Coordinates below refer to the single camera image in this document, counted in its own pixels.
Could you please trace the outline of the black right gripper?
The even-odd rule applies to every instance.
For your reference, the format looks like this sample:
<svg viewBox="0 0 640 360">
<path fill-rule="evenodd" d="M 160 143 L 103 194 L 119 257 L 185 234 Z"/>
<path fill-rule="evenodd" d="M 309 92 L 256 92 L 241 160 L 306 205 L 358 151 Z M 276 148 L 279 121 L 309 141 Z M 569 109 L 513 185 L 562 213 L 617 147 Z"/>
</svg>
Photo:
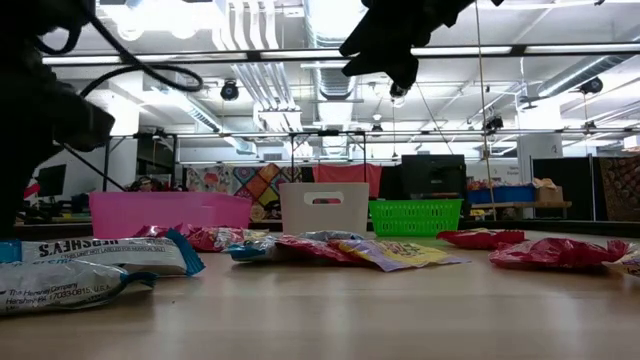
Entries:
<svg viewBox="0 0 640 360">
<path fill-rule="evenodd" d="M 386 73 L 410 89 L 419 66 L 413 47 L 425 46 L 438 27 L 437 0 L 363 0 L 367 12 L 339 48 L 351 60 L 344 75 Z"/>
</svg>

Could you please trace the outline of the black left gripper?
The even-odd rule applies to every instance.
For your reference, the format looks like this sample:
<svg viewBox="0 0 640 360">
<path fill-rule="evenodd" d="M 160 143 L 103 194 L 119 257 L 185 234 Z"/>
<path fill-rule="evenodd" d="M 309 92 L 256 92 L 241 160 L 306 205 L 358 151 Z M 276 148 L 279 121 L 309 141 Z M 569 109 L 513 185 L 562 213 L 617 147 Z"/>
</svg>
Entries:
<svg viewBox="0 0 640 360">
<path fill-rule="evenodd" d="M 106 143 L 114 117 L 59 81 L 35 53 L 0 55 L 0 239 L 14 238 L 29 178 L 58 152 Z"/>
</svg>

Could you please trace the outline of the white blue Hershey's bar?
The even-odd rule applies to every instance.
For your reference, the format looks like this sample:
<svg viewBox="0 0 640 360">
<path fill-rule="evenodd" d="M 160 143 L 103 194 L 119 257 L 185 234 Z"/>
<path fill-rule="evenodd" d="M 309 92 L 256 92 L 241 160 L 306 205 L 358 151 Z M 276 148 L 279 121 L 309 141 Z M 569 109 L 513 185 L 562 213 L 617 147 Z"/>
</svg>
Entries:
<svg viewBox="0 0 640 360">
<path fill-rule="evenodd" d="M 235 243 L 230 245 L 225 252 L 237 262 L 276 261 L 278 258 L 275 241 L 270 238 Z"/>
<path fill-rule="evenodd" d="M 150 272 L 71 259 L 3 263 L 0 315 L 100 306 L 134 282 L 152 287 L 157 279 Z"/>
<path fill-rule="evenodd" d="M 328 242 L 332 240 L 363 240 L 364 237 L 360 234 L 338 231 L 338 230 L 322 230 L 313 232 L 303 232 L 298 234 L 299 238 L 309 239 L 314 241 Z"/>
<path fill-rule="evenodd" d="M 81 260 L 159 276 L 193 276 L 205 269 L 205 264 L 188 240 L 173 229 L 164 237 L 0 241 L 0 263 L 52 259 Z"/>
</svg>

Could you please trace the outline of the red candy packet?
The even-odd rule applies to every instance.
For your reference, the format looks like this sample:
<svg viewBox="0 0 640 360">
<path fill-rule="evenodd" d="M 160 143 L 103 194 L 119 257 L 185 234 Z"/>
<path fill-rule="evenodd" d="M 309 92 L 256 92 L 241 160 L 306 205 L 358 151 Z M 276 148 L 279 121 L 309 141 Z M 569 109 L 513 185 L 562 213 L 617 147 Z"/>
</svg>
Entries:
<svg viewBox="0 0 640 360">
<path fill-rule="evenodd" d="M 155 225 L 145 225 L 140 230 L 138 230 L 135 234 L 135 238 L 163 238 L 167 235 L 167 233 L 171 230 L 170 227 L 162 227 Z"/>
<path fill-rule="evenodd" d="M 568 238 L 528 240 L 501 245 L 488 256 L 500 268 L 518 270 L 595 270 L 615 262 L 630 249 L 621 240 L 608 240 L 605 246 Z"/>
<path fill-rule="evenodd" d="M 241 228 L 184 225 L 178 232 L 196 252 L 201 253 L 220 253 L 233 244 L 245 241 L 245 230 Z"/>
<path fill-rule="evenodd" d="M 519 244 L 526 240 L 524 231 L 486 228 L 442 231 L 436 238 L 459 248 L 477 250 L 495 250 L 501 245 Z"/>
<path fill-rule="evenodd" d="M 362 263 L 361 260 L 335 248 L 328 242 L 319 240 L 284 236 L 275 242 L 275 246 L 292 260 L 311 260 L 343 265 Z"/>
</svg>

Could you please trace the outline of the yellow purple candy packet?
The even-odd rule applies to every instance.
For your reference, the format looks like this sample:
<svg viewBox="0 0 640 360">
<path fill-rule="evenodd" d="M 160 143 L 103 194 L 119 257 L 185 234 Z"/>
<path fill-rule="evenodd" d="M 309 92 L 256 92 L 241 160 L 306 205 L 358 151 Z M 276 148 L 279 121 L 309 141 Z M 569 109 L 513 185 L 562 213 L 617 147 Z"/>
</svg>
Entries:
<svg viewBox="0 0 640 360">
<path fill-rule="evenodd" d="M 604 265 L 612 271 L 640 278 L 640 244 L 632 244 L 626 253 L 614 262 Z"/>
<path fill-rule="evenodd" d="M 343 253 L 375 264 L 384 272 L 468 263 L 467 259 L 415 243 L 334 240 L 330 245 Z"/>
</svg>

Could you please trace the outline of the small black monitor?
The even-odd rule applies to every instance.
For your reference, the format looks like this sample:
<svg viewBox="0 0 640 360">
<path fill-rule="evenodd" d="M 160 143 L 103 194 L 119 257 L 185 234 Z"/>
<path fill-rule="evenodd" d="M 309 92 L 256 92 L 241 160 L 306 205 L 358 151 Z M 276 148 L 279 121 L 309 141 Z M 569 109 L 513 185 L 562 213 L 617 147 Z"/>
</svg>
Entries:
<svg viewBox="0 0 640 360">
<path fill-rule="evenodd" d="M 41 168 L 36 177 L 40 186 L 38 195 L 40 197 L 53 197 L 63 194 L 66 175 L 66 165 L 56 165 Z"/>
</svg>

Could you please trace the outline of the black metal rack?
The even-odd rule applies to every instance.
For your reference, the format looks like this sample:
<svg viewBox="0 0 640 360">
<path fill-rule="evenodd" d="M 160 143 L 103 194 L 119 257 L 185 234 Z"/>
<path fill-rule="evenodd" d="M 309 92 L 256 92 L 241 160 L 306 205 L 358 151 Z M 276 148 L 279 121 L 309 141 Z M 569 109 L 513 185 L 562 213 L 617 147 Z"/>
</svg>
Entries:
<svg viewBox="0 0 640 360">
<path fill-rule="evenodd" d="M 297 137 L 301 137 L 301 136 L 317 136 L 317 137 L 337 137 L 337 136 L 348 136 L 348 135 L 355 135 L 355 136 L 362 136 L 362 137 L 366 137 L 368 136 L 366 134 L 365 131 L 338 131 L 338 130 L 318 130 L 318 131 L 302 131 L 302 132 L 273 132 L 273 133 L 268 133 L 268 132 L 233 132 L 233 133 L 225 133 L 223 132 L 224 135 L 230 135 L 232 137 L 237 137 L 237 138 L 241 138 L 241 139 L 245 139 L 245 138 L 288 138 L 291 141 L 294 142 L 295 145 L 295 139 Z M 110 138 L 111 139 L 115 139 L 115 138 L 119 138 L 119 139 L 139 139 L 139 138 L 155 138 L 155 137 L 159 137 L 159 138 L 172 138 L 173 140 L 176 139 L 222 139 L 221 137 L 218 137 L 216 134 L 207 134 L 207 133 L 166 133 L 166 132 L 161 132 L 161 133 L 148 133 L 148 132 L 143 132 L 143 133 L 134 133 L 132 135 L 118 135 L 118 136 L 112 136 Z M 108 160 L 109 160 L 109 151 L 105 151 L 105 156 L 106 156 L 106 160 L 105 160 L 105 165 L 104 168 L 102 170 L 100 170 L 99 168 L 95 168 L 92 164 L 90 164 L 89 162 L 85 162 L 85 165 L 89 168 L 92 169 L 92 171 L 94 171 L 96 174 L 98 174 L 100 177 L 103 178 L 103 185 L 105 182 L 111 183 L 112 185 L 118 187 L 119 189 L 124 190 L 124 187 L 121 186 L 119 183 L 117 183 L 114 179 L 112 179 L 111 177 L 108 176 L 108 170 L 107 170 L 107 165 L 108 165 Z"/>
</svg>

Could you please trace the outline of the orange hanging cloth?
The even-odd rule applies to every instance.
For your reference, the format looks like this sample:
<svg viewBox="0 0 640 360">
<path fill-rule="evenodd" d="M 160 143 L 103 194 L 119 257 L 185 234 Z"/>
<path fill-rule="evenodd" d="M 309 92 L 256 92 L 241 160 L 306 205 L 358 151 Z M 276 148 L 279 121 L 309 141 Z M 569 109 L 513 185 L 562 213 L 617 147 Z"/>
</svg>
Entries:
<svg viewBox="0 0 640 360">
<path fill-rule="evenodd" d="M 372 164 L 316 165 L 312 168 L 316 183 L 367 183 L 369 197 L 377 198 L 380 192 L 382 167 Z"/>
</svg>

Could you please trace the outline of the person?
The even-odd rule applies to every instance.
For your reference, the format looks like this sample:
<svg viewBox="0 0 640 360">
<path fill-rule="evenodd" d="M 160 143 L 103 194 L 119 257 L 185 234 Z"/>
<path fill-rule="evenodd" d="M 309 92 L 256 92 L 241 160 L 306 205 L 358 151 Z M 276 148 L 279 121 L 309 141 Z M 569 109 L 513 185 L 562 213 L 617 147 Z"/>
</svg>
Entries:
<svg viewBox="0 0 640 360">
<path fill-rule="evenodd" d="M 157 179 L 149 176 L 140 176 L 132 182 L 127 188 L 128 192 L 159 192 L 163 189 L 163 185 Z"/>
</svg>

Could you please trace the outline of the pink plastic tray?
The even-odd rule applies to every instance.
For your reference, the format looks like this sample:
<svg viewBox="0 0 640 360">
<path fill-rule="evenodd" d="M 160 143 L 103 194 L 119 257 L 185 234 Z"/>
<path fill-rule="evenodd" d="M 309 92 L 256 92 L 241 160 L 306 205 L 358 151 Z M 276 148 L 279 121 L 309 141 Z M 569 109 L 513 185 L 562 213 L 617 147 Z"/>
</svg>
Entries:
<svg viewBox="0 0 640 360">
<path fill-rule="evenodd" d="M 213 192 L 94 192 L 89 196 L 93 236 L 131 237 L 146 225 L 246 228 L 252 202 Z"/>
</svg>

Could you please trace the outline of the large black monitor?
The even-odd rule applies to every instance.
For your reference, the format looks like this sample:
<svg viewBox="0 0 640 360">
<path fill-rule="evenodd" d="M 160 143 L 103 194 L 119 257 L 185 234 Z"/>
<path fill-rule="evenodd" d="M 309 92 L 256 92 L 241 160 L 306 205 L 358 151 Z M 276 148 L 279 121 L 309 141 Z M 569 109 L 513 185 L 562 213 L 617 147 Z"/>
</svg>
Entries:
<svg viewBox="0 0 640 360">
<path fill-rule="evenodd" d="M 404 192 L 412 199 L 466 197 L 463 155 L 403 155 Z"/>
</svg>

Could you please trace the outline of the white plastic bin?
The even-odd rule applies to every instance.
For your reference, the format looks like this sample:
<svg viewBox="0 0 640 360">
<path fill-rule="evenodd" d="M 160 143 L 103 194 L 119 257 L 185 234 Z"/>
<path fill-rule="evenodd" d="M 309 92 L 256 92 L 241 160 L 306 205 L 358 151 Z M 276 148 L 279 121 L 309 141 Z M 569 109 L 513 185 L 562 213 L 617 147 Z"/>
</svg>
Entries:
<svg viewBox="0 0 640 360">
<path fill-rule="evenodd" d="M 287 235 L 367 231 L 368 183 L 284 183 L 279 193 L 283 232 Z"/>
</svg>

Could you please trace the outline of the green plastic basket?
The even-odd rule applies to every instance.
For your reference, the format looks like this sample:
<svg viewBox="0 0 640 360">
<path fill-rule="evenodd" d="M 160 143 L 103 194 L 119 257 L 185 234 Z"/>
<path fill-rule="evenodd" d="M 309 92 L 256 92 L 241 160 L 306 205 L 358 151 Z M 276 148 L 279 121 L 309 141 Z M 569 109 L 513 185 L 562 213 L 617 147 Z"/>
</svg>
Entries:
<svg viewBox="0 0 640 360">
<path fill-rule="evenodd" d="M 431 237 L 455 231 L 462 199 L 370 201 L 374 232 L 382 237 Z"/>
</svg>

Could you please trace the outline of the colourful patchwork quilt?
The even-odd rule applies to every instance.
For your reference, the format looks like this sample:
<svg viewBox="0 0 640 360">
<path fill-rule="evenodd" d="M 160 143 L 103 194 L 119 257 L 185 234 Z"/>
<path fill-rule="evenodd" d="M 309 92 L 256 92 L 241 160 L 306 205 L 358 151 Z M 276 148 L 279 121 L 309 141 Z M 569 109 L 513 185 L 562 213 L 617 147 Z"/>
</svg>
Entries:
<svg viewBox="0 0 640 360">
<path fill-rule="evenodd" d="M 216 165 L 186 169 L 186 187 L 190 191 L 215 192 L 246 198 L 252 202 L 252 222 L 280 220 L 279 187 L 282 183 L 301 182 L 298 166 L 280 167 L 269 163 L 261 167 Z"/>
</svg>

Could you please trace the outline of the blue storage bin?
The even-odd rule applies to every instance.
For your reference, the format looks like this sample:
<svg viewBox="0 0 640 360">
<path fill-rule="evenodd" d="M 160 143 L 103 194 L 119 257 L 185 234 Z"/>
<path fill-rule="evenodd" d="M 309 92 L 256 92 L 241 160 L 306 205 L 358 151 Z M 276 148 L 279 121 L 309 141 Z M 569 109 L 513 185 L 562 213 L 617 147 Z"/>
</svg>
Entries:
<svg viewBox="0 0 640 360">
<path fill-rule="evenodd" d="M 493 190 L 489 188 L 469 190 L 468 201 L 471 204 L 489 204 L 510 202 L 534 202 L 535 188 L 533 186 L 499 186 Z"/>
</svg>

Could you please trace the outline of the wooden bench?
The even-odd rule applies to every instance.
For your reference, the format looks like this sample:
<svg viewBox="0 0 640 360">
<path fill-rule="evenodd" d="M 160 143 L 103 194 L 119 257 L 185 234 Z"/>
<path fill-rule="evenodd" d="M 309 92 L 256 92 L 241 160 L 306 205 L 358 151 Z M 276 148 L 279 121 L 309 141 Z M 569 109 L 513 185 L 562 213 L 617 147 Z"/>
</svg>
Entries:
<svg viewBox="0 0 640 360">
<path fill-rule="evenodd" d="M 515 218 L 522 220 L 524 218 L 525 209 L 561 209 L 562 219 L 567 218 L 567 210 L 572 206 L 571 201 L 562 202 L 507 202 L 507 203 L 488 203 L 488 204 L 472 204 L 472 210 L 491 211 L 494 218 L 497 218 L 504 209 L 513 209 Z"/>
</svg>

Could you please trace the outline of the brown cardboard box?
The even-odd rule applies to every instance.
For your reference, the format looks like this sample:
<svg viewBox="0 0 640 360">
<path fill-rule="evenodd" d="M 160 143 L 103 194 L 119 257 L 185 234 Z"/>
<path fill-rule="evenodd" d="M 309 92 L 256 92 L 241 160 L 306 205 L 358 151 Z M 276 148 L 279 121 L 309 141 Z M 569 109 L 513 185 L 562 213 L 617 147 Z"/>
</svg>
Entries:
<svg viewBox="0 0 640 360">
<path fill-rule="evenodd" d="M 537 202 L 563 202 L 563 189 L 556 185 L 550 178 L 534 178 L 533 185 L 536 189 Z"/>
</svg>

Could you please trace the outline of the black partition panel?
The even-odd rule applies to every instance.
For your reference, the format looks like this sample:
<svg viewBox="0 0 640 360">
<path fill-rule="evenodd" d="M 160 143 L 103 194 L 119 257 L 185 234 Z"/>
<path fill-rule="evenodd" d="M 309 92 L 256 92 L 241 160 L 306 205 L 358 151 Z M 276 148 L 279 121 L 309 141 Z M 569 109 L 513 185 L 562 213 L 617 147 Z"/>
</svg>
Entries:
<svg viewBox="0 0 640 360">
<path fill-rule="evenodd" d="M 534 159 L 535 178 L 549 178 L 562 188 L 563 199 L 572 205 L 566 209 L 568 220 L 593 219 L 593 187 L 591 163 L 588 157 Z"/>
</svg>

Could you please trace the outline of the brown patterned quilt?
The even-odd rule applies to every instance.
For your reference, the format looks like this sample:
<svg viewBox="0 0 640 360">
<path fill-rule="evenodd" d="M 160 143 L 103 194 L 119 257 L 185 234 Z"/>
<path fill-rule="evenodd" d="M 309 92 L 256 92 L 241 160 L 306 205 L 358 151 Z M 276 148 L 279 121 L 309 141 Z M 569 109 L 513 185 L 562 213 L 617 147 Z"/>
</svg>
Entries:
<svg viewBox="0 0 640 360">
<path fill-rule="evenodd" d="M 640 222 L 640 156 L 600 157 L 607 217 Z"/>
</svg>

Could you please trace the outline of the wide silver ventilation duct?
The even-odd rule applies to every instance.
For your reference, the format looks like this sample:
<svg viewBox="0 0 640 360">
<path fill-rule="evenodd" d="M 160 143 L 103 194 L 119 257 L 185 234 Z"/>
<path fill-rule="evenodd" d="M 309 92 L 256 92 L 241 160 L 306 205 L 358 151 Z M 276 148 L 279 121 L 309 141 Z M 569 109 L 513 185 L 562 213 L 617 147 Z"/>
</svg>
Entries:
<svg viewBox="0 0 640 360">
<path fill-rule="evenodd" d="M 303 0 L 303 6 L 312 48 L 339 48 L 366 13 L 361 0 Z M 316 69 L 314 79 L 319 94 L 327 100 L 345 100 L 355 86 L 355 78 L 337 68 Z"/>
</svg>

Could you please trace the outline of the slim silver ventilation duct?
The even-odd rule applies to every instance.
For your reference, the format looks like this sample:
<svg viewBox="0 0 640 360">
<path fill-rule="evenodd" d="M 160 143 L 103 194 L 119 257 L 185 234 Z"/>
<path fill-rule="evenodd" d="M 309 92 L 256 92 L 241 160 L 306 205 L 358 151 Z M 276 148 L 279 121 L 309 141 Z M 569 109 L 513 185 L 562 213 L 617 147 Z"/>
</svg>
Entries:
<svg viewBox="0 0 640 360">
<path fill-rule="evenodd" d="M 557 96 L 631 59 L 631 54 L 588 56 L 564 69 L 537 88 L 540 98 Z"/>
</svg>

